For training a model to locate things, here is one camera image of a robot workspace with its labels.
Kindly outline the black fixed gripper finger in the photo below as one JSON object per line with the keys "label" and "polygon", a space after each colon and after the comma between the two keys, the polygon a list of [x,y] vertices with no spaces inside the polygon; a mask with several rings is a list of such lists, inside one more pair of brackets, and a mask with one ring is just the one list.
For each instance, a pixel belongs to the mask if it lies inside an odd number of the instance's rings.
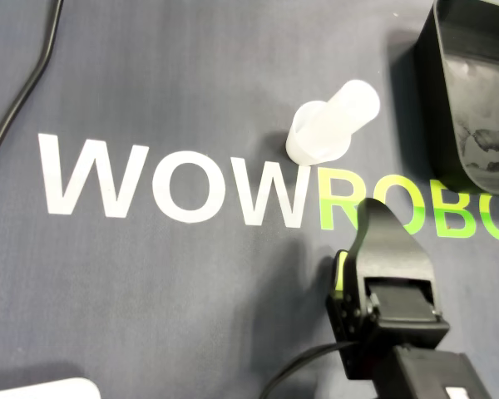
{"label": "black fixed gripper finger", "polygon": [[427,252],[389,207],[373,198],[358,205],[358,232],[348,251],[348,282],[368,278],[435,280]]}

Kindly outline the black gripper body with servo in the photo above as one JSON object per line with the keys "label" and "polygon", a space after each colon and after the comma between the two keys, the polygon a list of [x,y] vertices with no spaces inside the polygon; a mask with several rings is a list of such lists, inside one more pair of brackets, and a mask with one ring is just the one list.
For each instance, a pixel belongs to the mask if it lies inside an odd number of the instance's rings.
{"label": "black gripper body with servo", "polygon": [[374,335],[367,343],[352,342],[341,352],[346,375],[370,380],[375,368],[395,347],[435,349],[450,327],[435,314],[420,286],[394,280],[372,281]]}

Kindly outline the black moving gripper finger with green pad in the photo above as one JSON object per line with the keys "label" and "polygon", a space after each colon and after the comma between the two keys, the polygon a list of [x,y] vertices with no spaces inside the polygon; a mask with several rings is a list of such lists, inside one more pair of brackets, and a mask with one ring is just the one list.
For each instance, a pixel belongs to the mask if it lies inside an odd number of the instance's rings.
{"label": "black moving gripper finger with green pad", "polygon": [[338,342],[367,343],[374,335],[373,289],[365,274],[359,248],[341,249],[333,260],[326,302]]}

